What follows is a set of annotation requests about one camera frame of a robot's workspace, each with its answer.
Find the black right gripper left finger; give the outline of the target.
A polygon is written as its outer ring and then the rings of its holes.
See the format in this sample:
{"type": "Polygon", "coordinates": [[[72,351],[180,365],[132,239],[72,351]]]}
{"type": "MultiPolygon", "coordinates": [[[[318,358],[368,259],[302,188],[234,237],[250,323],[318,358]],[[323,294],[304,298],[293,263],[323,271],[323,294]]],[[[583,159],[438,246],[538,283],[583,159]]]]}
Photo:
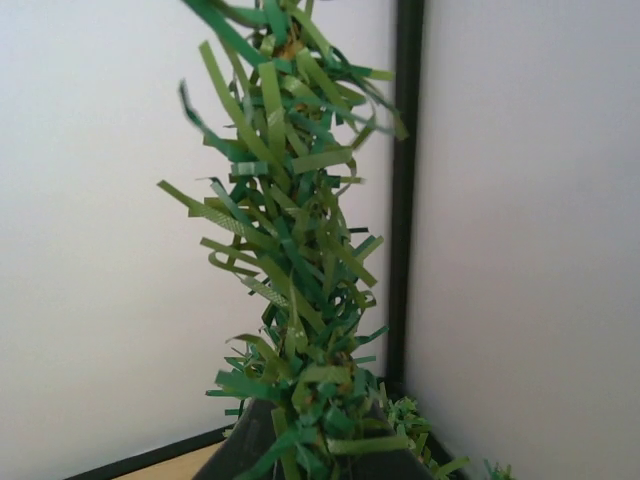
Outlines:
{"type": "Polygon", "coordinates": [[[232,480],[254,467],[276,441],[272,411],[266,400],[253,400],[230,436],[192,477],[193,480],[232,480]]]}

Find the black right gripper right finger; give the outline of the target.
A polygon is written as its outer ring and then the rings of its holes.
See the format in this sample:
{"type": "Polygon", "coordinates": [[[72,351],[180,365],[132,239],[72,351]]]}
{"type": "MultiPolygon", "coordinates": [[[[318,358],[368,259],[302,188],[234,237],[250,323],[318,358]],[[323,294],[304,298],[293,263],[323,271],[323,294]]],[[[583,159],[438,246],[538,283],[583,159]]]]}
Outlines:
{"type": "Polygon", "coordinates": [[[427,467],[408,449],[348,457],[346,480],[433,480],[427,467]]]}

